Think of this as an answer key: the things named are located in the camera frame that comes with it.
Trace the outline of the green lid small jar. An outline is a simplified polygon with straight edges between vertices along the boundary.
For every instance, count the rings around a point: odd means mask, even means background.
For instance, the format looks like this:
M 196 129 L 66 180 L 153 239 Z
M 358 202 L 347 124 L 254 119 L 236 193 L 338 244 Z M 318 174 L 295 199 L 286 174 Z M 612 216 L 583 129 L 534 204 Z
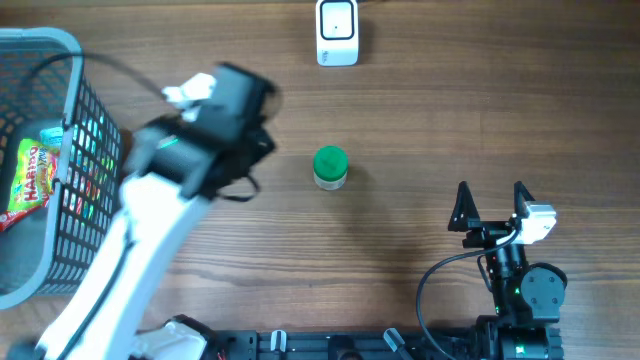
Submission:
M 338 146 L 322 147 L 314 155 L 314 181 L 324 190 L 332 191 L 342 187 L 347 179 L 348 168 L 348 156 Z

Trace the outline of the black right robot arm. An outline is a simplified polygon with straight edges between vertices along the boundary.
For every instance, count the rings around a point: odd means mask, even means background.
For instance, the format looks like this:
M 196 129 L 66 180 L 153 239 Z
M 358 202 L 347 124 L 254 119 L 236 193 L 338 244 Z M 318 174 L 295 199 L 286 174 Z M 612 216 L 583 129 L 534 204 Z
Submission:
M 480 260 L 496 307 L 480 316 L 469 335 L 470 359 L 561 360 L 560 320 L 566 274 L 548 263 L 528 262 L 525 248 L 543 240 L 557 223 L 549 203 L 537 201 L 523 183 L 514 184 L 514 213 L 505 221 L 483 221 L 466 182 L 458 186 L 448 229 L 463 232 L 462 244 L 487 253 Z

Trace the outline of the green Haribo candy bag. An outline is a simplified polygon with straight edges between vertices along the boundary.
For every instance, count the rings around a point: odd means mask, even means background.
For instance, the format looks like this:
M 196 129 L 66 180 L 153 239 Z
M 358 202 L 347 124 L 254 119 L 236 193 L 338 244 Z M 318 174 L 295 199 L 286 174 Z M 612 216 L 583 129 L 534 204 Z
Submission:
M 34 211 L 46 207 L 54 194 L 59 150 L 25 138 L 19 143 L 7 210 L 1 214 L 4 232 Z

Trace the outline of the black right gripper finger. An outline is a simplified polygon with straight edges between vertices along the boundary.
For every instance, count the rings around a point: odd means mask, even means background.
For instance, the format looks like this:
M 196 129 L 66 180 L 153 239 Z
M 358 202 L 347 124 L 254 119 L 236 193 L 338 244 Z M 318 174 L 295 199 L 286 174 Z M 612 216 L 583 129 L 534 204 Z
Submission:
M 452 232 L 467 232 L 478 228 L 481 220 L 473 196 L 466 181 L 458 185 L 456 202 L 447 229 Z
M 514 184 L 515 214 L 517 214 L 519 217 L 524 217 L 526 215 L 526 203 L 534 200 L 535 198 L 530 194 L 526 186 L 521 181 L 517 181 Z

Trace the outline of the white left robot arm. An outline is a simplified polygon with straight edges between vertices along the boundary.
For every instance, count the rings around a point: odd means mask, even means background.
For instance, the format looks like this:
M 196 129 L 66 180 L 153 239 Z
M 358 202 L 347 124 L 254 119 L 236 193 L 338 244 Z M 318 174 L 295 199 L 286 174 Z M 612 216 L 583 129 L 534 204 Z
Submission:
M 208 90 L 173 98 L 174 111 L 136 131 L 121 207 L 80 286 L 37 339 L 11 359 L 208 359 L 214 333 L 184 317 L 139 325 L 189 233 L 234 181 L 274 150 L 265 122 L 278 108 L 270 80 L 230 63 Z

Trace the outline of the mint wet wipes packet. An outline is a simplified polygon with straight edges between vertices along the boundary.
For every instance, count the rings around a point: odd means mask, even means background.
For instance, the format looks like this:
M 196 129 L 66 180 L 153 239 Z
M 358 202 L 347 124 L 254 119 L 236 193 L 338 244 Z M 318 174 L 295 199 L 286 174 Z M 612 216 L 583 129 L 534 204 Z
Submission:
M 62 127 L 50 127 L 42 129 L 39 132 L 40 142 L 49 148 L 60 149 L 64 137 L 64 129 Z

